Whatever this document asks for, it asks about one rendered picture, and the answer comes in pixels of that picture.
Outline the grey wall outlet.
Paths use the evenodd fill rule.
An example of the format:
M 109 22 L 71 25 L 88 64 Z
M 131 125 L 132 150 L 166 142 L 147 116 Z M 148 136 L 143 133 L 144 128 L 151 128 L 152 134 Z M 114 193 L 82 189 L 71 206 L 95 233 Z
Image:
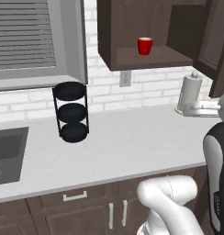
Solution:
M 121 71 L 119 78 L 119 86 L 127 87 L 131 84 L 131 71 Z

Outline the dark wood wall cabinet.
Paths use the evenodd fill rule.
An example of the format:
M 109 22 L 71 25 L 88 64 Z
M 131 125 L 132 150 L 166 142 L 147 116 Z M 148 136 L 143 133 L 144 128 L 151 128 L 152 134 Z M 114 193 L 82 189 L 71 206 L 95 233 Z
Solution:
M 191 65 L 211 0 L 96 0 L 98 53 L 111 71 Z M 149 55 L 138 38 L 152 38 Z

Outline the black three-tier stand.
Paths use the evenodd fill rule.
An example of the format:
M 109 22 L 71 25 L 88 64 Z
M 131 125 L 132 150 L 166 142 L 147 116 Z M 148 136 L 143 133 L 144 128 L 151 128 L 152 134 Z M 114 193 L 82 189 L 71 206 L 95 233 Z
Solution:
M 60 83 L 52 88 L 52 96 L 59 136 L 70 143 L 84 140 L 89 133 L 86 86 Z

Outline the dark grey sink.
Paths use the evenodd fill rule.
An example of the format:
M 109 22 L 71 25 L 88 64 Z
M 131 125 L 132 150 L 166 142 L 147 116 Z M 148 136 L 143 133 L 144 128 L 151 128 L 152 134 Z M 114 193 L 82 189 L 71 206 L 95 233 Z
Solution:
M 20 179 L 28 127 L 0 130 L 0 185 Z

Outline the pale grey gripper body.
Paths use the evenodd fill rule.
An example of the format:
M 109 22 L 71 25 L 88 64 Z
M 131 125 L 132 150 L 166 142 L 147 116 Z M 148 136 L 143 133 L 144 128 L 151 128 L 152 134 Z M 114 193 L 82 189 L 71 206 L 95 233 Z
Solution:
M 185 106 L 185 117 L 217 117 L 220 105 L 216 101 L 195 101 Z

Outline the dark wood cabinet door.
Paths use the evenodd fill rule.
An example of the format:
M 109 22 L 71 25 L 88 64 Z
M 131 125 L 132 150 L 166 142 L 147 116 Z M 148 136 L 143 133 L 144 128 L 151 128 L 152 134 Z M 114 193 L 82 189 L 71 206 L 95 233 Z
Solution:
M 212 0 L 194 67 L 212 80 L 209 97 L 224 94 L 224 0 Z

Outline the dark wood cupboard door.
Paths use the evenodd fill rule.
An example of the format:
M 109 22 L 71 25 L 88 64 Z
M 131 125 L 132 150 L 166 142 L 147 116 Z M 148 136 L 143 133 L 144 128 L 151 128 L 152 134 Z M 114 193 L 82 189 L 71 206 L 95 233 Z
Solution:
M 128 200 L 128 214 L 126 227 L 122 226 L 123 200 Z M 137 197 L 120 197 L 118 199 L 117 235 L 137 235 L 140 226 L 149 216 L 149 209 Z
M 0 203 L 0 235 L 39 235 L 26 199 Z
M 115 220 L 112 230 L 108 226 L 109 203 L 86 203 L 47 212 L 42 217 L 46 235 L 116 235 Z

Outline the white paper towel roll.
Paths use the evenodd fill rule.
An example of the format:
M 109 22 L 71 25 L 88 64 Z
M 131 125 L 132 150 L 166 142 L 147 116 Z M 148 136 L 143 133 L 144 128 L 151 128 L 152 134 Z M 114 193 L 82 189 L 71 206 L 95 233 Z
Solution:
M 203 78 L 198 72 L 192 72 L 184 77 L 179 100 L 175 111 L 182 114 L 185 106 L 197 100 Z

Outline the grey window with blinds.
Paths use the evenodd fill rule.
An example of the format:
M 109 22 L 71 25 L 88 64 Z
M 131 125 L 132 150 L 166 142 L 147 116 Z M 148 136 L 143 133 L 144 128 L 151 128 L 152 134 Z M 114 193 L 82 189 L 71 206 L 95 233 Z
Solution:
M 0 0 L 0 91 L 87 80 L 84 0 Z

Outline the red cup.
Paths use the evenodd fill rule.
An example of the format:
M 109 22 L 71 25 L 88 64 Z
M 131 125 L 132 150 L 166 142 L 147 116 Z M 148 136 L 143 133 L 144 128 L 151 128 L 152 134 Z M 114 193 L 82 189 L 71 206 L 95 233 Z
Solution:
M 152 38 L 138 38 L 138 52 L 140 55 L 149 55 L 152 47 Z

